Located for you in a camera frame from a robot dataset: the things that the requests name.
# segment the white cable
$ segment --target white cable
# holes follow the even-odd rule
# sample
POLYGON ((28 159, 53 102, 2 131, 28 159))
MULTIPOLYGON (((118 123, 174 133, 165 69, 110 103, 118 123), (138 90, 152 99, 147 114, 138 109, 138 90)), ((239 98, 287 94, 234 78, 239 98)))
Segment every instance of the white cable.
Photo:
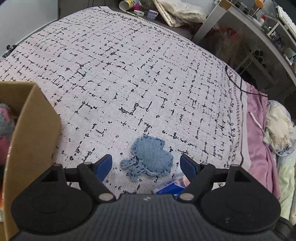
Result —
POLYGON ((249 67, 249 66, 250 66, 250 64, 253 62, 253 59, 254 59, 254 57, 252 58, 251 62, 248 64, 248 66, 247 66, 247 67, 249 67))
POLYGON ((273 147, 273 145, 271 144, 271 140, 270 140, 270 138, 265 134, 265 131, 263 130, 263 128, 262 128, 262 126, 259 124, 259 122, 256 120, 256 118, 255 118, 255 116, 253 115, 253 113, 249 111, 249 114, 250 114, 252 120, 255 122, 255 124, 256 124, 256 125, 260 128, 260 130, 263 132, 264 136, 268 139, 268 141, 269 141, 269 143, 270 143, 270 146, 272 147, 273 151, 274 151, 278 156, 286 157, 286 156, 288 156, 288 155, 290 155, 290 154, 292 153, 292 152, 291 152, 291 153, 289 153, 289 154, 287 154, 287 155, 285 155, 285 156, 280 155, 280 154, 275 150, 275 148, 273 147))

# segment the white bottle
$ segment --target white bottle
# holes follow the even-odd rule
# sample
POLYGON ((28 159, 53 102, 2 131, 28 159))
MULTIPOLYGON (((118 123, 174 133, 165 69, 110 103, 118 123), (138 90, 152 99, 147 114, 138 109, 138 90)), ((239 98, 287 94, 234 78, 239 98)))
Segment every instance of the white bottle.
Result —
POLYGON ((265 19, 266 19, 265 15, 262 15, 262 17, 259 19, 260 27, 264 24, 265 19))

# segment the white wall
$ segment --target white wall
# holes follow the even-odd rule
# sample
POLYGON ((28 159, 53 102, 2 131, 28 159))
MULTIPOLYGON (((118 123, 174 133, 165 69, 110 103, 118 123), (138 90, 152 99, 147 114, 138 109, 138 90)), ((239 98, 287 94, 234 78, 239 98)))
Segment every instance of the white wall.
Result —
POLYGON ((58 18, 58 0, 6 0, 0 5, 0 57, 6 46, 17 44, 58 18))

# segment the patterned blanket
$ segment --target patterned blanket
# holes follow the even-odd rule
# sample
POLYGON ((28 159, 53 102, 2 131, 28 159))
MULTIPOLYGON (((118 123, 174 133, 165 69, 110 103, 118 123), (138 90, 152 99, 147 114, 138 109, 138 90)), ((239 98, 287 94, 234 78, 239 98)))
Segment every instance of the patterned blanket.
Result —
POLYGON ((104 183, 118 196, 151 193, 180 172, 183 153, 217 168, 249 169, 246 85, 228 68, 234 85, 225 66, 175 32, 93 7, 21 43, 0 63, 0 79, 35 81, 60 114, 58 163, 75 167, 111 154, 104 183), (166 177, 132 182, 120 161, 144 134, 165 141, 173 168, 166 177))

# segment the desk leg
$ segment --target desk leg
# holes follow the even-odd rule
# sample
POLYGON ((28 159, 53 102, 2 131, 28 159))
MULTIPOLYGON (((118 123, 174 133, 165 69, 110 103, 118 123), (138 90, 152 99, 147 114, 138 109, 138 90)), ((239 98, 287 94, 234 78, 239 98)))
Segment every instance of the desk leg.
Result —
POLYGON ((213 11, 207 17, 206 21, 193 36, 192 42, 198 44, 226 12, 227 10, 220 7, 219 5, 216 5, 213 11))

